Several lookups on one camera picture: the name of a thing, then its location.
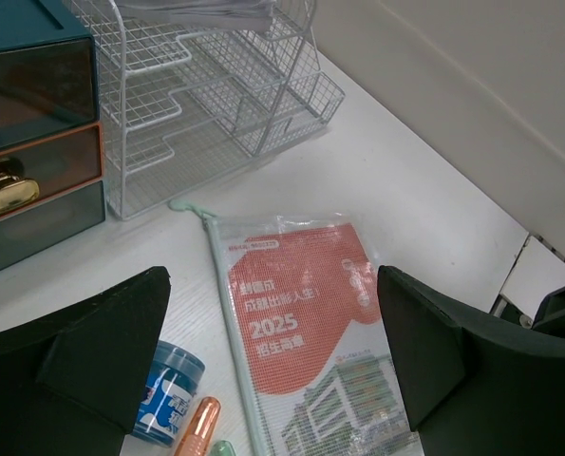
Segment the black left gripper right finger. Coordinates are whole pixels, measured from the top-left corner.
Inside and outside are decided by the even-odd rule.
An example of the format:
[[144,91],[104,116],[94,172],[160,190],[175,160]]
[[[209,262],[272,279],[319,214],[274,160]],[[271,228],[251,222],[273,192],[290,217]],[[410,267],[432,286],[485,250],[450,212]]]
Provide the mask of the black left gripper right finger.
[[427,455],[565,455],[565,339],[383,266],[377,293],[411,430]]

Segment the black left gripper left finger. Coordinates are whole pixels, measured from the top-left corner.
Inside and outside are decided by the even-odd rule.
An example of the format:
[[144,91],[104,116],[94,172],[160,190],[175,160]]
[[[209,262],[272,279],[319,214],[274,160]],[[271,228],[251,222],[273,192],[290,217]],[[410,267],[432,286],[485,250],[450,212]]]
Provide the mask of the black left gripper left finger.
[[0,455],[117,455],[171,291],[163,266],[0,332]]

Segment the blue round plastic jar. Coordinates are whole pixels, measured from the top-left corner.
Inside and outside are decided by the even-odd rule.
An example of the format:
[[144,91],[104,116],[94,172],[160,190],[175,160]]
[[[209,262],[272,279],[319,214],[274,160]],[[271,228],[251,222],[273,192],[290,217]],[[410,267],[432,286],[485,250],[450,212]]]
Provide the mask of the blue round plastic jar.
[[204,372],[205,365],[199,358],[160,340],[131,435],[153,445],[171,447]]

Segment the grey Canon setup guide booklet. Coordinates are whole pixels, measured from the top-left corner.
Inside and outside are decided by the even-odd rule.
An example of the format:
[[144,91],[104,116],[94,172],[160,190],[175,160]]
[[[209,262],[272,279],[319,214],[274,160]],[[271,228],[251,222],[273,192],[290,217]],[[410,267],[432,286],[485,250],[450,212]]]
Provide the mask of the grey Canon setup guide booklet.
[[116,1],[122,16],[203,28],[267,31],[274,1]]

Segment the orange translucent capsule tube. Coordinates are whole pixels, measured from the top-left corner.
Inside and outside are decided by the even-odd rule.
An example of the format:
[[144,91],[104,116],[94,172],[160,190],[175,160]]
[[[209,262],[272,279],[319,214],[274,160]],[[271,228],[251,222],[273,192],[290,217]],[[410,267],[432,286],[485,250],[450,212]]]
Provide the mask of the orange translucent capsule tube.
[[220,412],[221,404],[215,397],[204,397],[191,418],[174,455],[205,455],[214,435]]

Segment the green translucent capsule tube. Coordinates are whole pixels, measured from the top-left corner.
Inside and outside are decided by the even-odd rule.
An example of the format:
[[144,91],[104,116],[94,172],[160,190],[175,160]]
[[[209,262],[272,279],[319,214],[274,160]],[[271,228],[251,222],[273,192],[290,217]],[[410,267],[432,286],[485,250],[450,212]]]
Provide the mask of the green translucent capsule tube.
[[209,456],[236,456],[236,453],[229,441],[220,440],[212,445]]

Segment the teal drawer organizer box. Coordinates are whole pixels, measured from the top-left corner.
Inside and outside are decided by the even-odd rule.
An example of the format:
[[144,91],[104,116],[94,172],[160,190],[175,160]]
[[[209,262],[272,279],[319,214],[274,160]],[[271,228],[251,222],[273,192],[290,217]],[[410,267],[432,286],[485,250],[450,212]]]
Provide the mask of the teal drawer organizer box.
[[59,1],[0,1],[0,271],[104,219],[94,38]]

